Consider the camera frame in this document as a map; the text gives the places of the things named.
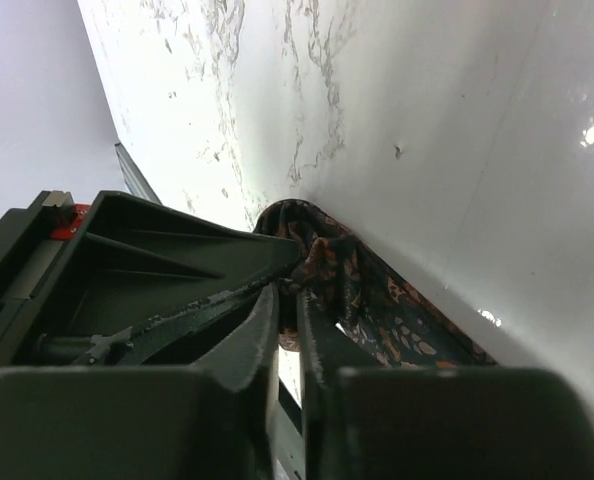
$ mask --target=black and brown fabric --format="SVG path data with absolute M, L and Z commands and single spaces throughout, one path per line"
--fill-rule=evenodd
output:
M 494 365 L 495 361 L 346 227 L 303 200 L 266 209 L 256 233 L 295 240 L 303 261 L 280 287 L 310 289 L 331 321 L 391 366 Z M 284 322 L 280 345 L 299 350 L 296 325 Z

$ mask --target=red component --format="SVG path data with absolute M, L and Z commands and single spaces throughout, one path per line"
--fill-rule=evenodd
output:
M 88 210 L 90 209 L 90 205 L 83 205 L 83 204 L 75 204 L 75 209 L 77 210 L 77 216 L 73 219 L 73 221 L 67 227 L 58 227 L 53 230 L 51 233 L 50 238 L 53 240 L 70 240 L 73 238 L 77 229 L 81 225 L 81 222 L 84 221 L 84 217 Z

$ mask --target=folded fabric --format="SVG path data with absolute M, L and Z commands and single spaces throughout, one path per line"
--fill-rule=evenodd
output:
M 282 294 L 310 289 L 331 322 L 384 365 L 495 365 L 495 361 L 346 227 L 303 200 L 283 200 L 259 217 L 255 233 L 290 238 L 302 262 Z M 299 351 L 294 320 L 279 343 Z

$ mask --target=white marble surface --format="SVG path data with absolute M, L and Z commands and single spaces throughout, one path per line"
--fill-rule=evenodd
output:
M 163 201 L 314 201 L 594 419 L 594 0 L 79 0 Z

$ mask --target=cloth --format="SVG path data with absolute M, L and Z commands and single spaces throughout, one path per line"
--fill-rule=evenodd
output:
M 311 289 L 331 321 L 384 365 L 495 365 L 410 283 L 315 205 L 277 202 L 261 214 L 254 231 L 299 244 L 302 262 L 281 280 L 282 293 Z M 294 320 L 282 320 L 279 343 L 299 351 Z

